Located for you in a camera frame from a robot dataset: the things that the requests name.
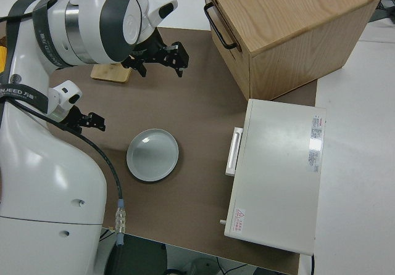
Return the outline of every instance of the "black cable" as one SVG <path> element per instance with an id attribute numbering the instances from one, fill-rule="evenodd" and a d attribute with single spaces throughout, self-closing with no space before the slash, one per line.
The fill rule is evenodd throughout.
<path id="1" fill-rule="evenodd" d="M 108 229 L 107 229 L 107 230 L 105 230 L 105 231 L 104 231 L 104 233 L 100 235 L 100 239 L 102 239 L 102 238 L 103 238 L 103 236 L 104 236 L 104 235 L 106 235 L 106 234 L 107 234 L 109 231 L 110 231 L 110 230 L 108 230 Z"/>
<path id="2" fill-rule="evenodd" d="M 235 268 L 233 268 L 233 269 L 229 269 L 228 271 L 226 271 L 226 272 L 225 272 L 225 274 L 224 274 L 224 275 L 228 274 L 230 271 L 233 271 L 233 270 L 236 270 L 236 269 L 240 269 L 240 268 L 242 268 L 242 267 L 245 267 L 245 266 L 247 266 L 247 264 L 244 264 L 244 265 L 241 265 L 241 266 L 235 267 Z"/>
<path id="3" fill-rule="evenodd" d="M 100 238 L 99 241 L 103 241 L 104 239 L 107 239 L 108 237 L 110 237 L 111 235 L 114 235 L 114 234 L 115 234 L 115 231 L 111 232 L 111 234 L 105 236 L 104 238 Z"/>
<path id="4" fill-rule="evenodd" d="M 38 112 L 35 112 L 32 109 L 29 109 L 28 107 L 24 106 L 23 104 L 20 104 L 19 102 L 17 102 L 15 99 L 7 98 L 6 101 L 8 101 L 10 104 L 12 104 L 14 107 L 16 107 L 19 110 L 23 110 L 27 113 L 30 113 L 31 115 L 33 115 L 37 118 L 40 118 L 40 119 L 54 125 L 55 127 L 58 127 L 59 129 L 61 129 L 63 131 L 67 131 L 67 132 L 71 133 L 72 135 L 75 135 L 76 137 L 82 139 L 87 144 L 89 144 L 92 148 L 94 148 L 100 154 L 100 156 L 104 159 L 104 161 L 106 161 L 107 165 L 109 166 L 112 176 L 114 177 L 115 183 L 117 185 L 118 198 L 123 199 L 121 183 L 119 181 L 118 174 L 117 174 L 114 166 L 112 165 L 110 159 L 108 159 L 107 155 L 94 142 L 90 141 L 88 138 L 84 137 L 84 135 L 74 131 L 73 129 L 69 128 L 68 126 L 60 124 L 48 117 L 45 117 L 44 115 L 42 115 Z"/>
<path id="5" fill-rule="evenodd" d="M 314 275 L 314 268 L 315 268 L 315 260 L 314 255 L 311 257 L 311 275 Z"/>
<path id="6" fill-rule="evenodd" d="M 230 271 L 234 271 L 234 270 L 237 270 L 237 269 L 240 269 L 240 268 L 242 268 L 242 267 L 247 266 L 247 264 L 243 264 L 243 265 L 241 265 L 241 266 L 238 266 L 238 267 L 229 269 L 228 271 L 225 272 L 225 271 L 222 269 L 221 265 L 220 265 L 220 261 L 219 261 L 218 257 L 215 257 L 215 258 L 217 259 L 218 267 L 220 268 L 220 270 L 221 270 L 221 272 L 222 272 L 223 275 L 228 274 Z"/>
<path id="7" fill-rule="evenodd" d="M 50 7 L 52 7 L 56 2 L 57 2 L 57 0 L 49 0 L 48 1 L 48 9 Z M 29 17 L 31 17 L 31 12 L 25 13 L 25 14 L 21 14 L 21 15 L 15 15 L 15 16 L 0 17 L 0 23 L 3 22 L 3 21 L 22 20 L 22 19 L 29 18 Z"/>
<path id="8" fill-rule="evenodd" d="M 218 259 L 218 257 L 216 257 L 216 259 L 217 259 L 218 267 L 220 268 L 222 274 L 225 274 L 224 270 L 222 269 L 222 267 L 221 267 L 221 265 L 220 265 L 220 260 Z"/>

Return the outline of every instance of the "cable connector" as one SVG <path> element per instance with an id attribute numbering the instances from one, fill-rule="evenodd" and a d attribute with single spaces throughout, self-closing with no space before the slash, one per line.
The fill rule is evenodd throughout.
<path id="1" fill-rule="evenodd" d="M 117 245 L 123 245 L 123 235 L 126 230 L 126 211 L 123 199 L 118 200 L 118 209 L 115 214 L 115 231 L 117 233 Z"/>

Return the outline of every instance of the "brown table mat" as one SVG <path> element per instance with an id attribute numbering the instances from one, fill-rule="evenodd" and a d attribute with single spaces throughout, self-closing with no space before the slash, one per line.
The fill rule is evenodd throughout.
<path id="1" fill-rule="evenodd" d="M 235 126 L 243 127 L 247 101 L 216 50 L 209 31 L 160 29 L 168 44 L 181 41 L 190 56 L 182 78 L 171 68 L 146 65 L 142 78 L 133 72 L 117 84 L 90 78 L 92 66 L 56 71 L 51 86 L 72 80 L 83 91 L 83 113 L 106 118 L 106 132 L 84 129 L 113 161 L 123 186 L 127 233 L 218 257 L 297 274 L 299 255 L 223 235 L 233 178 L 225 176 Z M 313 105 L 315 83 L 277 99 Z M 160 128 L 177 140 L 180 156 L 164 180 L 145 184 L 126 164 L 130 141 L 140 132 Z M 117 191 L 108 167 L 95 151 L 73 136 L 56 136 L 92 156 L 107 178 L 103 226 L 114 225 Z"/>

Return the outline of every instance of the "black drawer handle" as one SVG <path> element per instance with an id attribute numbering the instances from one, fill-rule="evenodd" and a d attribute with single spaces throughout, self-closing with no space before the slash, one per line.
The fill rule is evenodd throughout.
<path id="1" fill-rule="evenodd" d="M 211 7 L 214 7 L 213 2 L 209 2 L 208 4 L 206 4 L 206 5 L 204 6 L 204 13 L 205 13 L 207 19 L 209 19 L 209 22 L 210 22 L 212 28 L 214 29 L 215 33 L 217 34 L 218 38 L 220 39 L 220 41 L 221 41 L 221 43 L 222 43 L 222 46 L 224 46 L 225 49 L 228 49 L 228 50 L 233 49 L 233 48 L 236 48 L 236 47 L 237 47 L 237 43 L 227 44 L 227 42 L 225 42 L 223 36 L 222 36 L 221 33 L 219 32 L 218 28 L 215 26 L 214 21 L 212 21 L 212 19 L 211 19 L 209 13 L 208 13 L 208 11 L 207 11 L 207 10 L 209 10 Z"/>

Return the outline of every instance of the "warning label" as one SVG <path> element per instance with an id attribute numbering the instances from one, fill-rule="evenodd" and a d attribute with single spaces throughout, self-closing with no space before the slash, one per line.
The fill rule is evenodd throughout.
<path id="1" fill-rule="evenodd" d="M 232 231 L 240 233 L 243 231 L 244 217 L 246 216 L 246 210 L 241 208 L 235 208 L 235 221 L 233 223 Z"/>

